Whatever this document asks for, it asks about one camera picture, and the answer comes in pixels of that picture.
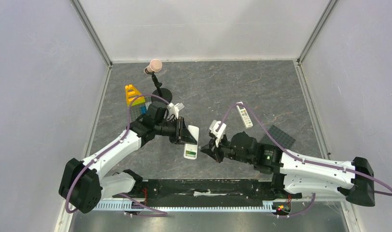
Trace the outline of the white grey remote control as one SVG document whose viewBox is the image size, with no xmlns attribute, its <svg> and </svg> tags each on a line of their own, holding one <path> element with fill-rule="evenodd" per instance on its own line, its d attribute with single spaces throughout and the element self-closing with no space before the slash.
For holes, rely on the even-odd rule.
<svg viewBox="0 0 392 232">
<path fill-rule="evenodd" d="M 184 145 L 183 157 L 189 160 L 196 160 L 198 152 L 199 127 L 189 125 L 187 128 L 190 131 L 190 134 L 195 138 L 196 143 Z"/>
</svg>

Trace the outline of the green battery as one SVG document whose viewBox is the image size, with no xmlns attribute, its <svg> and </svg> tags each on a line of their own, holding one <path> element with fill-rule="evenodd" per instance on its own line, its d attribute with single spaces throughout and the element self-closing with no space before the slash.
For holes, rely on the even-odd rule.
<svg viewBox="0 0 392 232">
<path fill-rule="evenodd" d="M 190 160 L 195 160 L 196 158 L 197 158 L 197 154 L 196 153 L 185 153 L 184 154 L 184 157 L 186 158 L 186 159 L 190 159 Z"/>
</svg>

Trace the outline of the long white remote control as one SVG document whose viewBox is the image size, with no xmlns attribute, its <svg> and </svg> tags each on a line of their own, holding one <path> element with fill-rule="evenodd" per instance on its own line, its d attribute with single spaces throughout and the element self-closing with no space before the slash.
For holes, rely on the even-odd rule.
<svg viewBox="0 0 392 232">
<path fill-rule="evenodd" d="M 243 102 L 240 101 L 240 102 L 237 102 L 236 104 L 237 104 L 236 108 L 238 110 L 238 113 L 239 113 L 239 115 L 240 115 L 240 117 L 242 119 L 242 122 L 243 122 L 245 128 L 246 129 L 252 128 L 253 127 L 252 120 L 251 120 L 251 118 L 250 118 L 246 108 L 244 108 L 242 106 Z"/>
</svg>

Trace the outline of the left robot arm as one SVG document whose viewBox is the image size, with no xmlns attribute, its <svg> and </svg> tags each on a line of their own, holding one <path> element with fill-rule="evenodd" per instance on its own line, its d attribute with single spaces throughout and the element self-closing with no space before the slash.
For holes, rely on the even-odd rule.
<svg viewBox="0 0 392 232">
<path fill-rule="evenodd" d="M 65 166 L 58 193 L 82 213 L 92 211 L 106 198 L 120 193 L 130 197 L 141 195 L 142 178 L 131 170 L 117 175 L 106 174 L 129 154 L 139 150 L 155 136 L 166 136 L 175 145 L 183 145 L 184 151 L 197 151 L 199 127 L 187 125 L 181 116 L 167 120 L 165 115 L 175 105 L 156 101 L 146 113 L 137 117 L 111 143 L 97 153 L 77 160 L 72 158 Z"/>
</svg>

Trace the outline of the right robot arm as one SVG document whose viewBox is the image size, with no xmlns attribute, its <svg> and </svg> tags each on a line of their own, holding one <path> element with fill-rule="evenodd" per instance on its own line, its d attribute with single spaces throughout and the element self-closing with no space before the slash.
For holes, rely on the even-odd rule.
<svg viewBox="0 0 392 232">
<path fill-rule="evenodd" d="M 285 194 L 315 193 L 344 197 L 346 201 L 366 207 L 375 206 L 374 172 L 368 160 L 334 161 L 305 156 L 291 150 L 258 142 L 245 132 L 220 142 L 212 138 L 202 146 L 202 153 L 218 163 L 227 158 L 250 164 L 256 171 L 272 174 L 270 191 L 276 197 Z"/>
</svg>

